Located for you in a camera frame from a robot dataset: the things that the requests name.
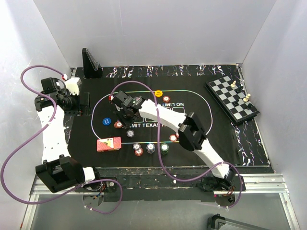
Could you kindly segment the red chips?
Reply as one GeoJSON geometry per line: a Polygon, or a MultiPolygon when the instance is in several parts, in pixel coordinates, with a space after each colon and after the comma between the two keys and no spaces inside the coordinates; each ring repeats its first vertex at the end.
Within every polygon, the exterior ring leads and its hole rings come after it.
{"type": "Polygon", "coordinates": [[[176,141],[179,141],[179,134],[176,133],[176,134],[172,134],[169,136],[169,139],[171,142],[176,142],[176,141]]]}
{"type": "Polygon", "coordinates": [[[166,103],[169,102],[170,101],[170,97],[169,96],[164,96],[163,97],[163,101],[166,102],[166,103]]]}
{"type": "Polygon", "coordinates": [[[116,121],[116,122],[114,123],[114,127],[115,127],[115,128],[122,128],[122,127],[123,127],[123,124],[122,124],[120,121],[116,121]]]}

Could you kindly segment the blue poker chip stack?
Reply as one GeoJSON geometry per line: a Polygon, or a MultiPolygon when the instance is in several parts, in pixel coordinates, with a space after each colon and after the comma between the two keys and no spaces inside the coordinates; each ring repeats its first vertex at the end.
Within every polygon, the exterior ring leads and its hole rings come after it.
{"type": "Polygon", "coordinates": [[[148,143],[146,146],[146,151],[149,154],[153,154],[155,152],[155,145],[153,143],[148,143]]]}

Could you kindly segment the red poker chip stack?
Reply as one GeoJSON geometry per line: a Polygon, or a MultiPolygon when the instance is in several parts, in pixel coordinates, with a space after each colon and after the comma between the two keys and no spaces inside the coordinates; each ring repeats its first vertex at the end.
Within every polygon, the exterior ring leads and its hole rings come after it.
{"type": "Polygon", "coordinates": [[[135,150],[134,153],[135,153],[136,156],[139,157],[139,156],[143,155],[143,149],[142,149],[142,148],[139,148],[139,149],[135,150]]]}

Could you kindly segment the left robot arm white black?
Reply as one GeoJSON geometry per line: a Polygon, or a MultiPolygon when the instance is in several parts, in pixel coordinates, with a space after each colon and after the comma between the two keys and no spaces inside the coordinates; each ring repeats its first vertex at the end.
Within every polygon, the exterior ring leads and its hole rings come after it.
{"type": "Polygon", "coordinates": [[[82,167],[68,151],[64,131],[64,116],[90,115],[90,94],[81,94],[81,80],[72,77],[60,86],[57,78],[41,80],[43,90],[35,98],[35,109],[43,131],[42,163],[35,168],[36,175],[53,193],[84,184],[96,192],[102,180],[93,167],[82,167]]]}

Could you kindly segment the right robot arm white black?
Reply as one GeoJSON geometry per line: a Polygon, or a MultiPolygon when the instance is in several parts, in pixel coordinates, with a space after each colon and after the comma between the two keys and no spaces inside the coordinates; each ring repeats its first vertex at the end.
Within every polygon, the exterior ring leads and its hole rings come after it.
{"type": "Polygon", "coordinates": [[[234,184],[235,171],[224,163],[207,139],[205,129],[199,117],[175,112],[162,107],[157,99],[131,97],[123,91],[111,95],[109,100],[116,106],[115,114],[125,128],[128,128],[139,118],[146,118],[164,125],[179,134],[179,144],[184,149],[194,152],[204,163],[213,167],[213,176],[217,179],[218,187],[222,190],[230,189],[234,184]]]}

